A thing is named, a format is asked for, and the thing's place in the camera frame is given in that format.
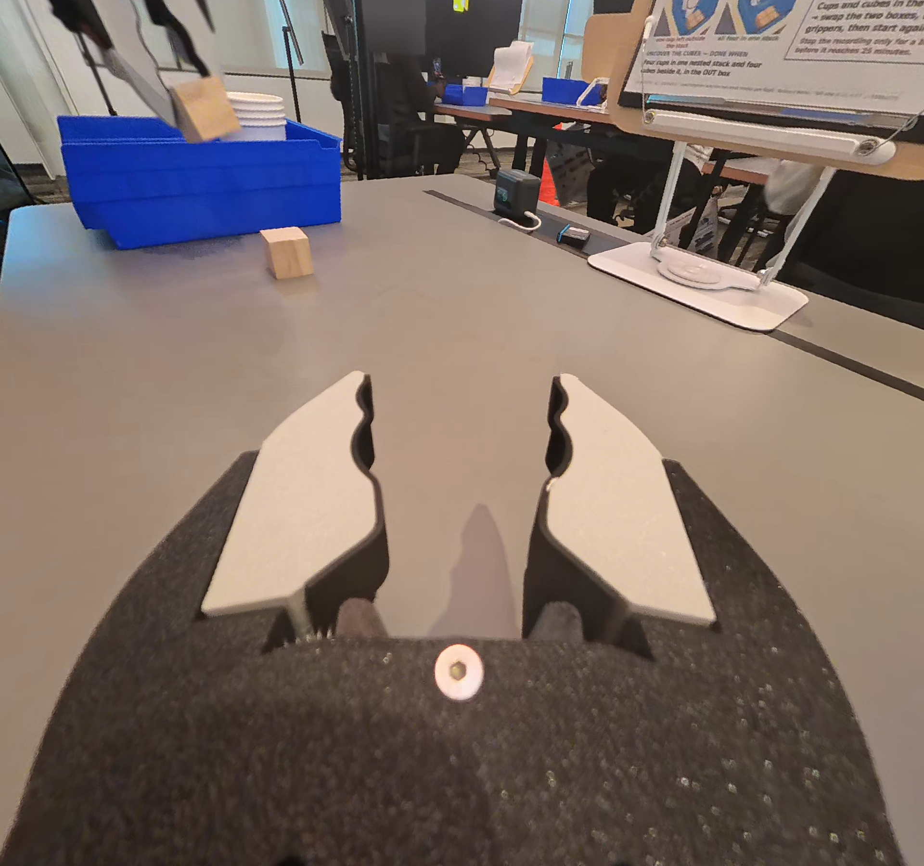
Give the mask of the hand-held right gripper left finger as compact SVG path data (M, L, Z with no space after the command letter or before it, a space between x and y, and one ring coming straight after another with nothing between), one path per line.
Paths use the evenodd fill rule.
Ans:
M335 621L373 602L389 571L381 486L372 473L372 379L351 372L263 441L201 611L218 618L283 610Z

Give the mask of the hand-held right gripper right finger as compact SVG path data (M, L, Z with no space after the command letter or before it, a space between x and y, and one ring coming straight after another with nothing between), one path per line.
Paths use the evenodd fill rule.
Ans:
M718 623L659 449L577 376L552 378L523 580L522 636L570 606L581 639L643 639L642 621Z

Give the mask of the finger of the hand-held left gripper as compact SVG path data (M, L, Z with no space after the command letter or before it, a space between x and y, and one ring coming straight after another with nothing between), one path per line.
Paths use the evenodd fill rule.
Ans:
M141 32L140 17L132 0L90 0L90 3L110 42L105 49L115 48L126 52L131 46L148 47Z
M147 46L131 46L126 52L115 48L101 49L99 46L93 46L91 50L109 74L130 86L158 118L173 129L179 128L172 91L162 79Z

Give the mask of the wooden cube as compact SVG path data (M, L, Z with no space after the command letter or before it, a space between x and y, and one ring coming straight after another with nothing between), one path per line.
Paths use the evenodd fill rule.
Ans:
M237 114L221 78L191 79L169 89L176 125L187 143L214 142L240 132Z
M308 236L299 227L262 229L259 232L267 267L277 281L314 274Z

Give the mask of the blue plastic bin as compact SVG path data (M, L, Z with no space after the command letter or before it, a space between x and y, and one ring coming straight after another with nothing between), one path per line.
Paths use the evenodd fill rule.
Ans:
M78 219L122 250L341 219L341 141L293 121L280 142L197 144L155 117L57 126Z

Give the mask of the large black screen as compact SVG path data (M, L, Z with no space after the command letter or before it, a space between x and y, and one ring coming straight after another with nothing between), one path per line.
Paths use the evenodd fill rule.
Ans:
M424 0L426 69L486 78L494 52L517 40L523 0Z

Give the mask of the black power bank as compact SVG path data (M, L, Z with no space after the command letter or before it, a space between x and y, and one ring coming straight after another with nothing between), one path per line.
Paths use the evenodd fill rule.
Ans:
M525 222L536 213L541 179L518 169L501 169L494 179L493 212Z

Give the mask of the wooden clipboard stand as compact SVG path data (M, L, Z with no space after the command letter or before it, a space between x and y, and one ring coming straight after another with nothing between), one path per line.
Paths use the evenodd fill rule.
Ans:
M514 40L493 53L493 65L487 81L490 92L516 95L524 87L533 67L533 42Z

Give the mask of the wooden background desk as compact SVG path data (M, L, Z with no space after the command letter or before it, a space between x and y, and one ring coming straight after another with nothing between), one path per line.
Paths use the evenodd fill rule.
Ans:
M512 167L540 177L551 142L585 148L599 156L617 155L624 144L617 128L598 107L548 103L522 96L491 94L485 106L437 102L431 116L447 116L476 131L515 135Z

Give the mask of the instruction sheet on stand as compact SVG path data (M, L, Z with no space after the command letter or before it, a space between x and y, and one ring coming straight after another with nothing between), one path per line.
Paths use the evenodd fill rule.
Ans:
M736 122L727 113L710 121L710 131L694 130L694 123L705 117L703 110L686 113L679 109L651 109L622 106L618 103L621 86L630 75L644 32L654 28L651 17L656 0L633 0L627 14L595 17L596 25L588 28L585 53L600 52L613 58L609 77L608 113L612 124L623 133L647 136L660 142L690 142L725 151L742 152L758 157L790 160L797 163L869 174L880 178L922 181L923 146L898 142L894 151L880 164L871 164L872 154L849 152L854 141L869 142L871 135L856 131L822 130L821 122L808 121L798 129L798 118L784 118L782 126Z

